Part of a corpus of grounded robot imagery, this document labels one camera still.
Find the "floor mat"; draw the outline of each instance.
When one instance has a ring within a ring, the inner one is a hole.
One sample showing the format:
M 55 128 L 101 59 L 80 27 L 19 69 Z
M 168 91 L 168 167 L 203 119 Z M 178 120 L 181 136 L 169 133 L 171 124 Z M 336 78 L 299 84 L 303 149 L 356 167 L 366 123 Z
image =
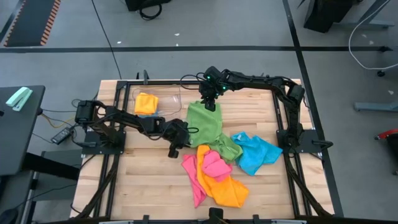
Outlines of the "floor mat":
M 60 7 L 60 0 L 25 0 L 12 24 L 5 47 L 45 45 Z

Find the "pink cloth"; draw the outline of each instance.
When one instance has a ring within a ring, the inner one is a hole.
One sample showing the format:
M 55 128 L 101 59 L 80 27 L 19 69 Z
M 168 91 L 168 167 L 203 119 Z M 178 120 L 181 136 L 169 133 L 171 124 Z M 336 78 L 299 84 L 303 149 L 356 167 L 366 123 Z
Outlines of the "pink cloth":
M 197 155 L 184 155 L 181 165 L 188 173 L 189 179 L 191 181 L 193 191 L 193 203 L 195 205 L 195 208 L 197 208 L 202 203 L 202 201 L 206 199 L 206 192 L 199 184 L 197 177 Z
M 205 154 L 201 169 L 207 176 L 221 182 L 231 174 L 232 165 L 226 164 L 218 152 L 210 150 Z

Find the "stapler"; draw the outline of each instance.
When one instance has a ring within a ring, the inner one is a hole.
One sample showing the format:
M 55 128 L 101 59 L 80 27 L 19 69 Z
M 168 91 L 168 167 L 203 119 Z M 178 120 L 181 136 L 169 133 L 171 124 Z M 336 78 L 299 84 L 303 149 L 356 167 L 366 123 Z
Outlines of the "stapler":
M 21 87 L 7 100 L 7 106 L 12 106 L 14 111 L 20 111 L 31 96 L 32 92 L 33 90 L 30 90 L 27 87 Z

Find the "white cable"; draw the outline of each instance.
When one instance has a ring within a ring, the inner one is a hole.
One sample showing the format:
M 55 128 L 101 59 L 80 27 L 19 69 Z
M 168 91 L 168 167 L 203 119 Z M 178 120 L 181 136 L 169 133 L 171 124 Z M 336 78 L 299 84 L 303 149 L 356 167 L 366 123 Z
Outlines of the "white cable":
M 353 32 L 352 32 L 351 35 L 349 36 L 349 40 L 348 40 L 348 50 L 349 50 L 349 53 L 351 54 L 351 56 L 353 56 L 353 58 L 355 59 L 355 61 L 359 63 L 360 66 L 362 66 L 363 68 L 365 68 L 365 69 L 367 69 L 367 70 L 385 70 L 385 69 L 394 68 L 395 66 L 398 66 L 398 63 L 397 63 L 397 64 L 395 64 L 395 65 L 391 65 L 391 66 L 388 66 L 388 67 L 385 67 L 385 68 L 368 68 L 368 67 L 365 67 L 361 62 L 359 62 L 359 60 L 354 56 L 354 54 L 353 54 L 352 51 L 351 51 L 351 38 L 353 37 L 353 34 L 354 34 L 355 30 L 356 30 L 360 25 L 362 25 L 362 23 L 364 23 L 364 22 L 365 22 L 366 20 L 368 20 L 370 17 L 372 17 L 373 15 L 375 15 L 375 13 L 379 12 L 379 10 L 380 10 L 381 8 L 383 8 L 383 7 L 384 7 L 387 3 L 389 3 L 389 2 L 390 2 L 390 0 L 386 1 L 386 2 L 385 2 L 384 4 L 382 4 L 376 11 L 374 11 L 372 14 L 370 14 L 366 19 L 362 20 L 362 21 L 354 28 Z

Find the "yellow cloth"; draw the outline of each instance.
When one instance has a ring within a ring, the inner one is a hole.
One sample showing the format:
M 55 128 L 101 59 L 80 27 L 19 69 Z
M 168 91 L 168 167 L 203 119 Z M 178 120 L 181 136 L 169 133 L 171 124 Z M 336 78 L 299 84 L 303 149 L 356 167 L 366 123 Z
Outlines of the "yellow cloth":
M 249 193 L 249 190 L 242 183 L 232 179 L 231 176 L 228 176 L 222 182 L 217 182 L 202 171 L 203 160 L 209 150 L 209 146 L 198 146 L 197 172 L 200 185 L 209 197 L 214 198 L 218 205 L 241 208 Z
M 159 102 L 158 97 L 154 95 L 147 93 L 139 93 L 136 98 L 136 106 L 134 107 L 134 113 L 139 115 L 152 115 L 156 113 L 158 102 Z

